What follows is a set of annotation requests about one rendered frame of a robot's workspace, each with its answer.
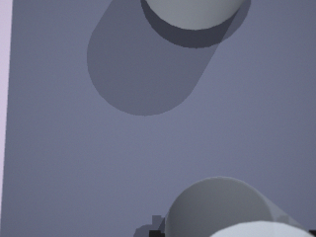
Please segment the dark grey flat mat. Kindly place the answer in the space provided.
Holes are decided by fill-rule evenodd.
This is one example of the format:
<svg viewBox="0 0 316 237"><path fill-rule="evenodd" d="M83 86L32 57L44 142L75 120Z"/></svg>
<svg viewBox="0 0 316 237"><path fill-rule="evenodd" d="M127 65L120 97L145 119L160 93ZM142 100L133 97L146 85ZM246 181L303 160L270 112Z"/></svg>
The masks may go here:
<svg viewBox="0 0 316 237"><path fill-rule="evenodd" d="M0 237L149 237L225 176L316 230L316 0L185 30L146 0L13 0Z"/></svg>

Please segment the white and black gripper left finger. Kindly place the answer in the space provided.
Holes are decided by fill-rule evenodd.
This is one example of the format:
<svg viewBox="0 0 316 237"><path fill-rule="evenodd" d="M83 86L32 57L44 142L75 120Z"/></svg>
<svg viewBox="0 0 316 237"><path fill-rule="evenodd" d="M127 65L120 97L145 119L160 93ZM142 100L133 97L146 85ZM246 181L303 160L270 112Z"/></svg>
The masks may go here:
<svg viewBox="0 0 316 237"><path fill-rule="evenodd" d="M165 233L161 233L161 230L149 230L149 237L165 237Z"/></svg>

